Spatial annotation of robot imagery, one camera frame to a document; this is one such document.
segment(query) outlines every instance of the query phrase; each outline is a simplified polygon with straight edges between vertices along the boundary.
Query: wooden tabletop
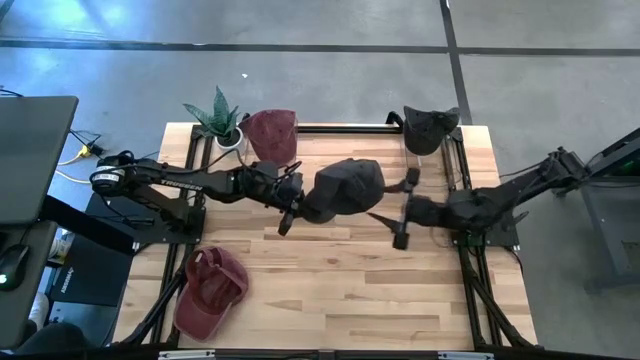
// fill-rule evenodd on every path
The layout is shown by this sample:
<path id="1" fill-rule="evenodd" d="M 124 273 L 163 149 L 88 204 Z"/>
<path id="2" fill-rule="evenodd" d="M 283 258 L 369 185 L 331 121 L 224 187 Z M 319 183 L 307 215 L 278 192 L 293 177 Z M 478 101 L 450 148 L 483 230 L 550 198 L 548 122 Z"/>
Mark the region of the wooden tabletop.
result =
<path id="1" fill-rule="evenodd" d="M 159 161 L 184 166 L 192 125 L 167 124 Z M 473 185 L 498 185 L 488 128 L 463 126 L 462 131 Z M 415 156 L 405 154 L 400 135 L 299 134 L 298 171 L 304 174 L 306 191 L 318 170 L 349 157 L 377 160 L 387 184 L 400 181 L 407 164 L 418 164 Z M 246 161 L 253 160 L 249 147 Z M 225 159 L 212 170 L 234 166 L 237 160 Z M 421 157 L 420 166 L 418 193 L 443 201 L 447 189 L 441 154 Z M 175 189 L 161 189 L 168 196 L 178 194 Z M 386 195 L 373 211 L 398 218 L 402 201 L 403 195 Z M 410 225 L 409 250 L 399 251 L 391 247 L 389 230 L 365 214 L 338 216 L 323 225 L 296 220 L 288 235 L 281 237 L 277 233 L 281 215 L 274 209 L 251 200 L 234 204 L 207 200 L 206 207 L 202 246 L 231 251 L 248 269 L 250 289 L 210 342 L 182 335 L 180 347 L 472 348 L 459 259 L 446 231 Z M 134 259 L 115 341 L 130 334 L 157 299 L 166 253 L 166 245 L 152 245 Z M 500 248 L 490 248 L 486 255 L 496 301 L 523 336 L 535 343 L 518 263 Z M 168 307 L 163 339 L 169 333 L 173 306 L 172 302 Z M 479 311 L 488 339 L 484 307 Z"/>

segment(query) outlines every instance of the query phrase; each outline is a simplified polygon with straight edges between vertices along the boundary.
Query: white pot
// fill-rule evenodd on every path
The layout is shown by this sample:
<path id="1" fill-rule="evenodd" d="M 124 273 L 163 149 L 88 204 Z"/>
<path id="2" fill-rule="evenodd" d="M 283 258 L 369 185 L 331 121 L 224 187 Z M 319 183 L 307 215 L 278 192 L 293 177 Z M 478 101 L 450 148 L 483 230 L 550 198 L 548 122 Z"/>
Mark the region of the white pot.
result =
<path id="1" fill-rule="evenodd" d="M 244 151 L 247 149 L 247 147 L 245 146 L 246 139 L 244 138 L 244 133 L 239 127 L 236 127 L 234 131 L 237 131 L 240 133 L 240 139 L 238 139 L 238 141 L 235 144 L 230 146 L 220 145 L 220 143 L 218 142 L 218 137 L 216 136 L 215 137 L 216 146 L 219 147 L 222 150 L 222 152 L 226 152 L 232 149 L 238 149 L 238 151 L 240 152 L 240 156 L 243 156 Z"/>

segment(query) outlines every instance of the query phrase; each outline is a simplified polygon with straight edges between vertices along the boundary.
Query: gray floor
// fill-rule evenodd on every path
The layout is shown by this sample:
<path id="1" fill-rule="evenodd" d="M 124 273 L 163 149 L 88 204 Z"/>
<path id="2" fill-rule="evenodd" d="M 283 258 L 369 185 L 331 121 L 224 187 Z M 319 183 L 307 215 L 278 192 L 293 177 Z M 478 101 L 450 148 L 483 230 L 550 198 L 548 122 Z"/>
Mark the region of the gray floor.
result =
<path id="1" fill-rule="evenodd" d="M 446 45 L 436 0 L 18 0 L 0 36 L 194 43 Z M 450 0 L 460 46 L 640 47 L 640 2 Z M 563 145 L 583 159 L 638 127 L 640 59 L 463 56 L 474 124 L 490 127 L 499 168 L 517 170 Z M 285 107 L 303 122 L 380 123 L 403 105 L 456 104 L 447 55 L 146 52 L 0 48 L 0 85 L 80 98 L 75 129 L 137 155 L 158 149 L 164 124 L 191 121 L 215 85 L 253 112 Z M 63 159 L 78 144 L 67 143 Z M 86 178 L 90 161 L 68 167 Z M 53 195 L 83 208 L 90 191 L 55 178 Z M 540 344 L 638 357 L 640 289 L 590 295 L 606 272 L 579 194 L 522 206 L 525 281 Z"/>

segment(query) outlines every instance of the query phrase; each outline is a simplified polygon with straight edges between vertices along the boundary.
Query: black cap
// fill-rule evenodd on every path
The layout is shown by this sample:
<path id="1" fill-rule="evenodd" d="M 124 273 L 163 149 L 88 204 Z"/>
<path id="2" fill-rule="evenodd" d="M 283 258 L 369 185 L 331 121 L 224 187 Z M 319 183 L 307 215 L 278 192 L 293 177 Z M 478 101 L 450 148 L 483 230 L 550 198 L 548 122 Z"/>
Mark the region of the black cap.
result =
<path id="1" fill-rule="evenodd" d="M 305 197 L 304 214 L 322 214 L 322 220 L 333 216 L 365 212 L 374 207 L 384 196 L 384 177 L 380 164 L 374 160 L 346 159 L 318 171 L 314 188 Z"/>
<path id="2" fill-rule="evenodd" d="M 444 137 L 452 132 L 460 120 L 460 110 L 451 108 L 442 111 L 420 111 L 404 107 L 404 143 L 416 155 L 434 153 Z"/>

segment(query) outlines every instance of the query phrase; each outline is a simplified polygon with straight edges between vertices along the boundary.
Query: black mouse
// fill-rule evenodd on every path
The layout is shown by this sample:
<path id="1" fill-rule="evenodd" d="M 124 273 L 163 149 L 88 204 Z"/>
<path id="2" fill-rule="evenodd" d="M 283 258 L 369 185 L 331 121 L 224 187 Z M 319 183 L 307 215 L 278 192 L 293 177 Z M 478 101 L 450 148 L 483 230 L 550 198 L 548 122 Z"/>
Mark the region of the black mouse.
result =
<path id="1" fill-rule="evenodd" d="M 20 286 L 28 257 L 29 247 L 22 244 L 11 245 L 0 255 L 0 291 L 10 291 Z"/>

